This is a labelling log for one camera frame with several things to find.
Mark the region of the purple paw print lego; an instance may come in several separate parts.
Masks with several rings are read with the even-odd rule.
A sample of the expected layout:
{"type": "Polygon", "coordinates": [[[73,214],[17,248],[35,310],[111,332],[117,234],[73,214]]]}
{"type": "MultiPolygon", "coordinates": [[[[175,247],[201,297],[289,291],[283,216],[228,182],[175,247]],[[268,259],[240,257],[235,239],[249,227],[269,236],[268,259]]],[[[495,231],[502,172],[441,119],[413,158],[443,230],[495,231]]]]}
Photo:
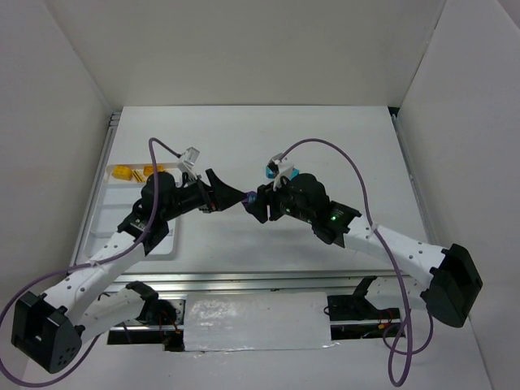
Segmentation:
{"type": "Polygon", "coordinates": [[[245,195],[245,198],[241,201],[243,204],[248,205],[255,202],[257,194],[255,192],[249,192],[245,195]]]}

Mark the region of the yellow striped lego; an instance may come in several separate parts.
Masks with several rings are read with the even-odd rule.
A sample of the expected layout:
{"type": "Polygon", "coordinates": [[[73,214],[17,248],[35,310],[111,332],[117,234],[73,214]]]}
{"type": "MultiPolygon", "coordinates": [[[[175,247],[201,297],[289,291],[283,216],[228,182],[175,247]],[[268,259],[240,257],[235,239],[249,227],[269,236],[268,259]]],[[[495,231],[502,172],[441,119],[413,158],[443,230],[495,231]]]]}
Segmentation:
{"type": "Polygon", "coordinates": [[[137,183],[144,183],[145,182],[145,177],[139,171],[136,171],[136,170],[132,171],[132,178],[137,183]]]}

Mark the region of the small yellow lego brick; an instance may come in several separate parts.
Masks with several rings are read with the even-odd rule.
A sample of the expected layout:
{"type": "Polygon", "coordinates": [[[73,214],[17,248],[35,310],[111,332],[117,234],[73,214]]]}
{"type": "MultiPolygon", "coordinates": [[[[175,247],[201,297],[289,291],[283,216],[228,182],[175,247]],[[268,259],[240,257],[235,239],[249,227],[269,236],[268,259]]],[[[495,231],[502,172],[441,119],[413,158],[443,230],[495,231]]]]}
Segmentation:
{"type": "Polygon", "coordinates": [[[132,169],[126,166],[116,165],[114,166],[111,175],[117,180],[131,181],[132,169]]]}

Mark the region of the large yellow lego brick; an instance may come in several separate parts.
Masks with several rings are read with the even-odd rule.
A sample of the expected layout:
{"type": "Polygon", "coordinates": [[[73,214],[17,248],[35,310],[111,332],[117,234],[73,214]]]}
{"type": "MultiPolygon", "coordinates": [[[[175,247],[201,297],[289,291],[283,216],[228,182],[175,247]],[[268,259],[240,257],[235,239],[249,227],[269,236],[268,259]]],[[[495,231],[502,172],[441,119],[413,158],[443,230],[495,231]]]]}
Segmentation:
{"type": "Polygon", "coordinates": [[[143,166],[143,175],[148,177],[148,176],[151,176],[153,175],[153,173],[156,171],[156,172],[162,172],[162,171],[165,171],[166,169],[164,168],[163,165],[157,165],[156,167],[153,166],[153,165],[146,165],[146,166],[143,166]]]}

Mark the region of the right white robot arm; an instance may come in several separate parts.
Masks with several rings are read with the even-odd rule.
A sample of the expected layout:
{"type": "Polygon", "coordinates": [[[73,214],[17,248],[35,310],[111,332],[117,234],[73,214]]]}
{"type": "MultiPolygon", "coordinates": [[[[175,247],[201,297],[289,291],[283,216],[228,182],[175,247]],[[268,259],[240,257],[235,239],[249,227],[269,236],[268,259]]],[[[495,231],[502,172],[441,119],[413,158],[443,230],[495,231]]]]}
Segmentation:
{"type": "Polygon", "coordinates": [[[327,245],[338,245],[396,265],[424,289],[427,311],[450,327],[462,327],[483,281],[468,249],[430,245],[369,222],[366,215],[333,201],[314,175],[304,173],[279,186],[263,184],[249,193],[245,210],[260,223],[283,216],[308,223],[327,245]]]}

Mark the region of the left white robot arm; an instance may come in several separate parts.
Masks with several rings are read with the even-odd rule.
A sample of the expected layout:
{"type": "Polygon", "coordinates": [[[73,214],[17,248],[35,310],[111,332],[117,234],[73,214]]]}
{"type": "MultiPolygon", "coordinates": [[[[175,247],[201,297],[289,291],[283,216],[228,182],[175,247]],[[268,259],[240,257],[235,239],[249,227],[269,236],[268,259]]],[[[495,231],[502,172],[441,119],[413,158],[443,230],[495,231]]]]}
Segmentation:
{"type": "Polygon", "coordinates": [[[224,211],[245,199],[211,170],[208,182],[177,185],[168,172],[152,175],[131,213],[89,263],[40,295],[24,293],[15,303],[12,344],[50,374],[64,370],[84,342],[127,320],[158,320],[168,304],[149,285],[134,281],[109,297],[105,289],[145,259],[168,235],[169,221],[192,210],[224,211]]]}

